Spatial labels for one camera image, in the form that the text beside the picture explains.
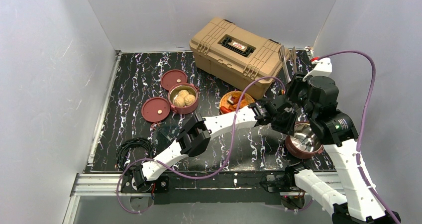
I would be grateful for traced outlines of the tan plastic toolbox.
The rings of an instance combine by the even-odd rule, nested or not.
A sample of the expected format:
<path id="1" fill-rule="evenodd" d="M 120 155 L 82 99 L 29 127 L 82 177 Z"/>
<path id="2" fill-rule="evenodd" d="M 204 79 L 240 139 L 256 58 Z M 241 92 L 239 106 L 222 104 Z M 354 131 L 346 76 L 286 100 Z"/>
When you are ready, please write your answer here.
<path id="1" fill-rule="evenodd" d="M 215 17 L 190 40 L 196 67 L 247 94 L 261 99 L 286 61 L 290 50 L 235 23 Z"/>

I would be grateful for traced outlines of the fried chicken pieces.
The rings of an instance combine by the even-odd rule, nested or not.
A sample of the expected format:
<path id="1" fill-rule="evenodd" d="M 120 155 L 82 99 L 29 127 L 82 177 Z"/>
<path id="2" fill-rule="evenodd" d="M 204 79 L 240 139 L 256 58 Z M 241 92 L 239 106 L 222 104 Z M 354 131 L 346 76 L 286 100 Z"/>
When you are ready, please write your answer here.
<path id="1" fill-rule="evenodd" d="M 241 109 L 254 101 L 247 95 L 244 95 L 242 98 L 240 98 L 240 95 L 241 94 L 229 95 L 227 99 L 228 108 L 236 110 L 239 107 Z"/>

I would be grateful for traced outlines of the red round lid rear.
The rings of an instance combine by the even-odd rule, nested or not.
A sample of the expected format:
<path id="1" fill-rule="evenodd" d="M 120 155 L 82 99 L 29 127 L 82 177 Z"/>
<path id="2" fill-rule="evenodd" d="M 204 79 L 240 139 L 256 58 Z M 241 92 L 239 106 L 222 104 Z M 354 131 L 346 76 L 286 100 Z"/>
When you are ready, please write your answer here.
<path id="1" fill-rule="evenodd" d="M 179 69 L 169 70 L 161 77 L 161 87 L 169 91 L 175 85 L 187 82 L 187 74 Z"/>

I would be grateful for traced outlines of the red round lid front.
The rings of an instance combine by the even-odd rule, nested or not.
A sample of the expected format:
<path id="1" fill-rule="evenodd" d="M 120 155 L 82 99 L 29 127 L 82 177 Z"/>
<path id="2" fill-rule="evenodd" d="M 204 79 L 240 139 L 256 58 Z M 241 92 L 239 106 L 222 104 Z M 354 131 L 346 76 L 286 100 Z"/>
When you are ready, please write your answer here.
<path id="1" fill-rule="evenodd" d="M 153 97 L 142 105 L 141 114 L 147 122 L 155 123 L 166 119 L 170 111 L 170 104 L 167 99 Z"/>

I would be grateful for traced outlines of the dark transparent round lid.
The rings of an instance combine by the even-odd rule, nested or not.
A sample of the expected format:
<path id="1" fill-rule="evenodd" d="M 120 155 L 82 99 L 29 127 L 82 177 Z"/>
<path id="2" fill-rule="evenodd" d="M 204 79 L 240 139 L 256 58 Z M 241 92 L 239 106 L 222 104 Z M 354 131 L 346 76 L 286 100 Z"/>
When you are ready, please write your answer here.
<path id="1" fill-rule="evenodd" d="M 154 131 L 152 144 L 156 154 L 161 153 L 175 140 L 180 128 L 177 125 L 161 125 Z"/>

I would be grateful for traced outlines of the metal food tongs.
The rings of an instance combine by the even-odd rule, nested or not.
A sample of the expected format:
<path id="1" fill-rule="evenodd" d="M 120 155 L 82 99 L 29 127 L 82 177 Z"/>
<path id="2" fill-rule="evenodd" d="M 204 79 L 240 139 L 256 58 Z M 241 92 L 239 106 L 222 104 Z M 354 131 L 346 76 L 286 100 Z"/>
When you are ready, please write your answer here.
<path id="1" fill-rule="evenodd" d="M 288 49 L 282 45 L 278 51 L 280 60 L 283 65 L 283 71 L 286 77 L 286 81 L 290 82 L 292 77 L 297 71 L 297 53 L 296 48 Z"/>

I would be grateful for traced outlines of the red steel lunch bowl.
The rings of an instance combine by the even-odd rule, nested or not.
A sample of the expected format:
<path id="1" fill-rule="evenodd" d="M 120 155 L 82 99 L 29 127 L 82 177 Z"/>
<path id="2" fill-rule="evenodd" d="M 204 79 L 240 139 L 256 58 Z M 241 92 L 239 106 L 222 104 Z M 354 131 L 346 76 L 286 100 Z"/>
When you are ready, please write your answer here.
<path id="1" fill-rule="evenodd" d="M 196 101 L 191 106 L 184 106 L 183 108 L 179 108 L 174 106 L 173 100 L 175 97 L 178 96 L 178 92 L 180 90 L 188 90 L 190 94 L 196 96 Z M 175 85 L 172 87 L 168 92 L 168 101 L 170 104 L 170 109 L 177 114 L 188 114 L 193 112 L 197 107 L 199 103 L 199 88 L 194 86 L 193 84 L 188 83 L 180 83 L 178 85 Z"/>
<path id="2" fill-rule="evenodd" d="M 285 146 L 290 154 L 299 159 L 311 159 L 324 151 L 310 124 L 304 121 L 295 123 L 294 134 L 286 137 Z"/>

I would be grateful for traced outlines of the steamed bun front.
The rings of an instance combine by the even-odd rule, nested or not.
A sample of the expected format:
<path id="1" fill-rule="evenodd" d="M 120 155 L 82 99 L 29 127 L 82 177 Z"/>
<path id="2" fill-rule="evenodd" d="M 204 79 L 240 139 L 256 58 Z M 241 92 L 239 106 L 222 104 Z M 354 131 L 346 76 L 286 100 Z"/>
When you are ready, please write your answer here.
<path id="1" fill-rule="evenodd" d="M 176 107 L 183 108 L 185 106 L 185 100 L 182 96 L 177 96 L 173 100 L 173 104 Z"/>

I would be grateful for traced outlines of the steamed bun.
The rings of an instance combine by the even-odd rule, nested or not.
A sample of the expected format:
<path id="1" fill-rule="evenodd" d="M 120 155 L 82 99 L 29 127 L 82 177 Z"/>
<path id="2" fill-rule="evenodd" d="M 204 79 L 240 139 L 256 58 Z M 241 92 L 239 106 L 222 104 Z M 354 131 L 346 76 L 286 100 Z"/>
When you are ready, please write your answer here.
<path id="1" fill-rule="evenodd" d="M 173 104 L 176 107 L 183 108 L 185 106 L 185 100 L 182 96 L 177 96 L 173 100 Z"/>
<path id="2" fill-rule="evenodd" d="M 191 106 L 196 101 L 196 96 L 192 94 L 188 94 L 184 97 L 184 104 L 185 106 Z"/>
<path id="3" fill-rule="evenodd" d="M 189 91 L 188 90 L 180 90 L 179 92 L 178 92 L 178 97 L 182 97 L 182 98 L 184 98 L 184 97 L 186 97 L 187 95 L 189 95 L 190 93 L 189 93 Z"/>

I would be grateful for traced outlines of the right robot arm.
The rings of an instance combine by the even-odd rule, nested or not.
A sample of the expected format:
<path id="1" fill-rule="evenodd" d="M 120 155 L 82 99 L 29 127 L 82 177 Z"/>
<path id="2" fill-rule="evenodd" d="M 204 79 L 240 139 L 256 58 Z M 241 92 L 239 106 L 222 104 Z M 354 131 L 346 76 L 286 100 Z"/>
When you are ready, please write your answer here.
<path id="1" fill-rule="evenodd" d="M 327 76 L 295 74 L 285 95 L 306 114 L 312 132 L 334 163 L 344 194 L 310 168 L 288 168 L 292 183 L 309 193 L 334 224 L 399 224 L 400 216 L 380 199 L 369 177 L 352 119 L 337 109 L 338 93 L 335 81 Z"/>

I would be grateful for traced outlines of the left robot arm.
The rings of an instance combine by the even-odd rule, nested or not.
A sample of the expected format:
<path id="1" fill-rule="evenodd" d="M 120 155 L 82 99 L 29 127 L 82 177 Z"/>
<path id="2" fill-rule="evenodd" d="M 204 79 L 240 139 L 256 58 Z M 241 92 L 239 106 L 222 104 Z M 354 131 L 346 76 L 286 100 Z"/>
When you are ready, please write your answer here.
<path id="1" fill-rule="evenodd" d="M 224 169 L 229 161 L 228 157 L 214 173 L 205 176 L 191 177 L 176 171 L 172 166 L 185 158 L 203 154 L 211 140 L 225 133 L 235 135 L 238 129 L 269 124 L 274 131 L 293 135 L 296 117 L 297 110 L 294 104 L 284 96 L 278 96 L 274 100 L 257 101 L 234 112 L 218 116 L 202 117 L 195 114 L 184 124 L 178 136 L 164 151 L 154 158 L 143 158 L 129 164 L 121 174 L 116 189 L 121 190 L 123 179 L 129 169 L 133 170 L 130 179 L 135 181 L 138 190 L 144 183 L 156 181 L 166 170 L 192 180 L 211 178 Z"/>

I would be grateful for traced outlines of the red round lid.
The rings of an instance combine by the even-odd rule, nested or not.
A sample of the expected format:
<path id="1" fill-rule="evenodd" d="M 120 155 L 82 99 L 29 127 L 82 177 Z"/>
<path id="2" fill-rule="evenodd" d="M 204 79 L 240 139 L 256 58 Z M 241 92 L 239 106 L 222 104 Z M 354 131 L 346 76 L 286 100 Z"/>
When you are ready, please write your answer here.
<path id="1" fill-rule="evenodd" d="M 187 74 L 179 69 L 169 70 L 161 77 L 161 87 L 169 91 L 175 85 L 187 82 Z"/>
<path id="2" fill-rule="evenodd" d="M 166 119 L 170 111 L 170 104 L 167 99 L 153 97 L 142 105 L 141 114 L 147 122 L 155 123 Z"/>

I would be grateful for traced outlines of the red sausage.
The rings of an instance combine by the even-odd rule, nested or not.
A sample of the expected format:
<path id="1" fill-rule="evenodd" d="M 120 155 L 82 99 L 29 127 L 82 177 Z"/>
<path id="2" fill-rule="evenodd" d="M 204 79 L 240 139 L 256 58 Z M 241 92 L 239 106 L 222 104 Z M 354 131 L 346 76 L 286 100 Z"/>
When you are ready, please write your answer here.
<path id="1" fill-rule="evenodd" d="M 233 109 L 230 109 L 230 108 L 227 108 L 227 107 L 224 107 L 224 106 L 221 106 L 221 107 L 219 108 L 219 110 L 220 110 L 220 113 L 221 113 L 221 114 L 227 114 L 227 113 L 230 113 L 230 112 L 235 111 L 235 110 L 233 110 Z"/>

